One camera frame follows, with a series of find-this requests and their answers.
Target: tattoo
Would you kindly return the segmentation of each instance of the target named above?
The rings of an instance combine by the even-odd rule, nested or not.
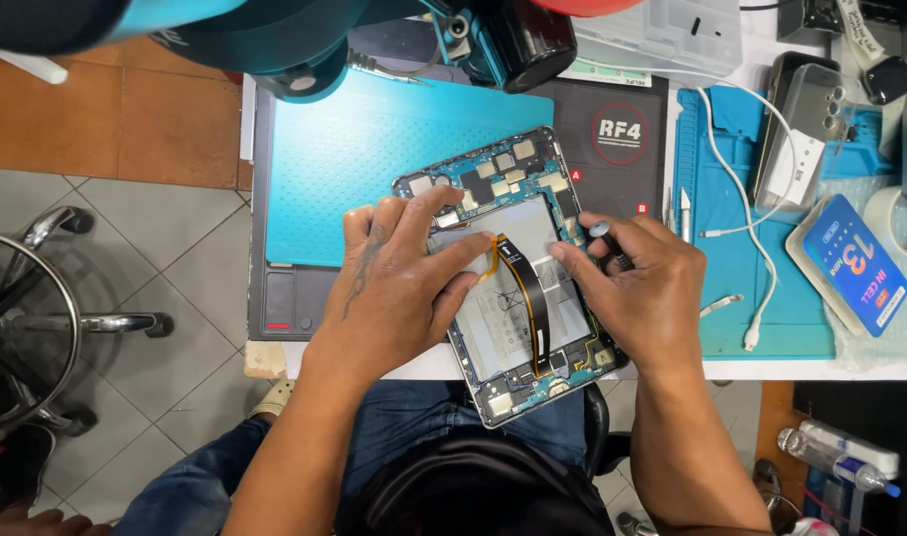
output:
[[[351,302],[364,291],[364,287],[368,283],[368,269],[377,261],[377,254],[380,253],[381,246],[384,245],[386,238],[387,232],[384,227],[380,223],[372,223],[371,233],[368,235],[368,243],[364,246],[364,251],[361,252],[361,257],[357,260],[357,265],[354,268],[354,281],[351,283],[351,292],[348,293],[348,298],[344,302],[342,322],[348,318],[348,309],[351,307]]]

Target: chair wheel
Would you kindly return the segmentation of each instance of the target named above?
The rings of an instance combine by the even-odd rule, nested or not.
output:
[[[144,333],[149,338],[162,338],[163,336],[173,335],[175,331],[175,322],[173,317],[166,313],[153,313],[156,317],[156,325],[147,329]]]
[[[99,422],[99,418],[96,417],[96,414],[90,409],[67,411],[62,417],[64,419],[72,420],[69,426],[62,430],[64,435],[72,438],[82,436],[89,432]]]
[[[85,235],[93,228],[93,216],[90,213],[80,211],[79,214],[71,217],[60,225],[60,229],[69,231],[75,235]]]

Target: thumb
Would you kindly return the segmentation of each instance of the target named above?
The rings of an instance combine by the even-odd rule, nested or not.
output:
[[[586,252],[572,244],[555,242],[550,246],[550,255],[561,262],[566,271],[579,283],[587,300],[590,295],[598,295],[603,287],[609,285],[609,278],[589,259]]]
[[[454,316],[463,305],[463,300],[467,298],[467,293],[479,279],[480,276],[473,272],[460,272],[440,291],[434,300],[434,319],[428,329],[431,343],[438,342],[444,337],[447,328],[454,321]]]

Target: beige shoe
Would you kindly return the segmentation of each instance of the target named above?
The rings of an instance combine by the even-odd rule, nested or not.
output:
[[[265,398],[259,402],[256,407],[249,412],[249,417],[258,413],[270,413],[272,415],[281,415],[281,410],[285,408],[288,399],[292,397],[294,391],[294,380],[279,380],[271,386],[271,390],[265,395]]]

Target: hand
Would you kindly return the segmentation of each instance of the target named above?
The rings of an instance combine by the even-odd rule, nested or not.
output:
[[[586,229],[601,220],[609,222],[609,235],[632,259],[635,270],[623,272],[613,261],[603,274],[582,250],[567,242],[550,246],[550,254],[579,283],[590,309],[643,378],[702,374],[698,308],[705,255],[643,215],[618,219],[579,214]],[[588,251],[596,259],[609,254],[601,239]]]
[[[463,269],[491,248],[491,234],[477,233],[427,254],[434,214],[462,199],[462,190],[435,186],[344,214],[344,262],[303,366],[337,364],[366,388],[440,342],[479,279]]]
[[[4,510],[0,514],[0,536],[106,536],[109,525],[94,525],[90,518],[74,516],[63,519],[63,512],[47,510],[28,518],[27,506]]]

